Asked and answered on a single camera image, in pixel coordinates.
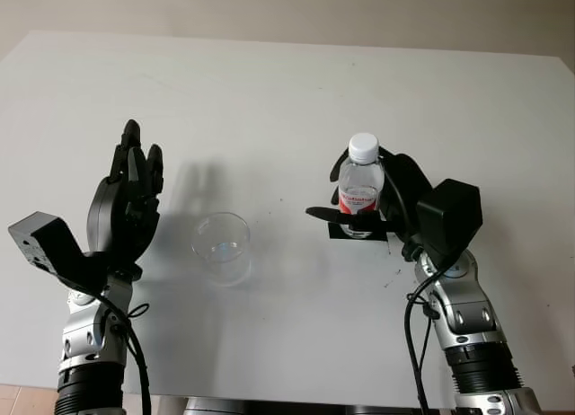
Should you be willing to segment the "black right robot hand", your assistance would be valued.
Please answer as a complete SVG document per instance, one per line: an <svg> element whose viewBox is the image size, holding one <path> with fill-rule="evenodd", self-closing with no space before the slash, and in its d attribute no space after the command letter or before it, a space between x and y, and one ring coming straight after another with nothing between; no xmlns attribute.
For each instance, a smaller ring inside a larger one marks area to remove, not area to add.
<svg viewBox="0 0 575 415"><path fill-rule="evenodd" d="M432 191L432 186L408 155L394 155L380 147L378 157L383 164L385 182L376 210L348 215L334 207L309 207L305 212L328 222L330 234L343 239L347 236L336 229L336 225L348 225L352 230L370 232L370 240L385 241L387 235L395 234L403 242L403 258L414 262L423 252L416 205L419 199Z"/></svg>

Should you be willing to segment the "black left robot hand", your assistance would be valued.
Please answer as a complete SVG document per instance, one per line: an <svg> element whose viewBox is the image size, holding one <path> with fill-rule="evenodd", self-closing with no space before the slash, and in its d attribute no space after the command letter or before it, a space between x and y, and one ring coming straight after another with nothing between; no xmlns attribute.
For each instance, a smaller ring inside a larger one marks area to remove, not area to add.
<svg viewBox="0 0 575 415"><path fill-rule="evenodd" d="M103 256L109 269L127 280L141 279L137 260L154 238L163 186L161 147L153 144L145 154L140 126L128 120L115 147L110 173L96 189L86 224L90 251Z"/></svg>

